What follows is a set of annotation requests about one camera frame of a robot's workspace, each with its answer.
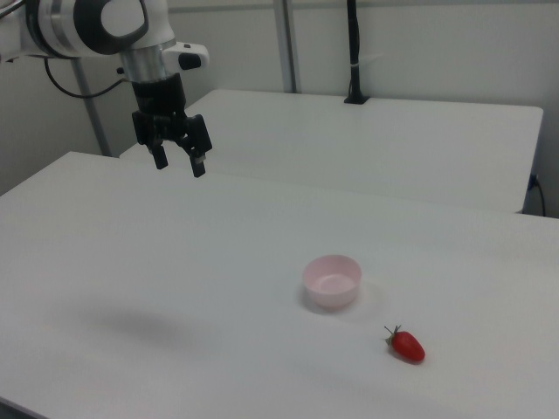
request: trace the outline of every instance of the white wall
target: white wall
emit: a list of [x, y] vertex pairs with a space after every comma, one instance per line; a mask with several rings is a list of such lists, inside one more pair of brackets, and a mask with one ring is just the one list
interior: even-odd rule
[[[169, 2], [170, 5], [181, 3], [189, 7], [193, 4], [180, 0]], [[273, 7], [271, 2], [260, 3], [269, 5], [256, 10], [250, 7], [217, 11], [187, 8], [171, 13], [170, 22], [176, 39], [205, 45], [210, 53], [209, 67], [182, 75], [188, 105], [219, 87], [283, 92]], [[120, 65], [117, 58], [86, 60], [84, 67], [91, 90], [96, 91], [115, 81], [114, 70]], [[113, 154], [120, 155], [136, 143], [130, 116], [137, 109], [132, 88], [119, 87], [96, 99], [95, 104]]]
[[[345, 8], [300, 3], [294, 23], [302, 92], [347, 94]], [[549, 214], [559, 216], [559, 4], [361, 7], [358, 17], [362, 56], [384, 54], [362, 69], [366, 93], [542, 107], [535, 172]], [[539, 213], [535, 196], [528, 209]]]
[[261, 5], [270, 5], [273, 0], [167, 0], [167, 4], [171, 9], [177, 7], [185, 8], [243, 8], [255, 7]]
[[[69, 62], [52, 72], [78, 92]], [[56, 90], [40, 59], [1, 64], [0, 195], [69, 151], [100, 152], [83, 102]]]

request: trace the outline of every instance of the plastic bowl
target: plastic bowl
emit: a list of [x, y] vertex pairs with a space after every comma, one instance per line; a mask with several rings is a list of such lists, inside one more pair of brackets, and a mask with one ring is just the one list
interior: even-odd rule
[[303, 271], [303, 284], [311, 300], [328, 310], [351, 303], [359, 292], [361, 267], [343, 255], [322, 256]]

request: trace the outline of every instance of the table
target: table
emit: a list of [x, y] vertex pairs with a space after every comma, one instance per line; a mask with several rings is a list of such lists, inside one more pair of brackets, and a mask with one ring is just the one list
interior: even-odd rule
[[[187, 109], [206, 120], [211, 172], [509, 213], [526, 196], [542, 110], [417, 100], [363, 106], [307, 94], [216, 90]], [[188, 156], [165, 146], [169, 164]], [[136, 145], [121, 158], [153, 159]]]
[[[559, 222], [69, 154], [0, 197], [0, 397], [52, 419], [549, 418]], [[325, 313], [300, 275], [351, 256]], [[392, 357], [383, 326], [423, 364]]]

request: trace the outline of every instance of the red strawberry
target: red strawberry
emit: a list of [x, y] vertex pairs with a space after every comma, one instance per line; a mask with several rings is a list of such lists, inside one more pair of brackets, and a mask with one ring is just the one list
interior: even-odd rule
[[420, 362], [425, 357], [425, 351], [419, 344], [418, 340], [414, 338], [410, 333], [398, 332], [401, 326], [396, 326], [394, 332], [392, 332], [388, 327], [384, 327], [388, 330], [391, 335], [386, 340], [386, 344], [392, 347], [394, 351], [403, 356], [406, 360], [413, 362]]

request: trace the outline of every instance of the black post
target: black post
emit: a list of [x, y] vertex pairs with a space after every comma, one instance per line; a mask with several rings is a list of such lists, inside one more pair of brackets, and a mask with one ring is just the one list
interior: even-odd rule
[[351, 83], [349, 96], [345, 103], [362, 105], [369, 96], [361, 93], [361, 80], [359, 79], [359, 23], [357, 22], [357, 6], [355, 0], [348, 0], [348, 28], [349, 28], [349, 62], [351, 63]]

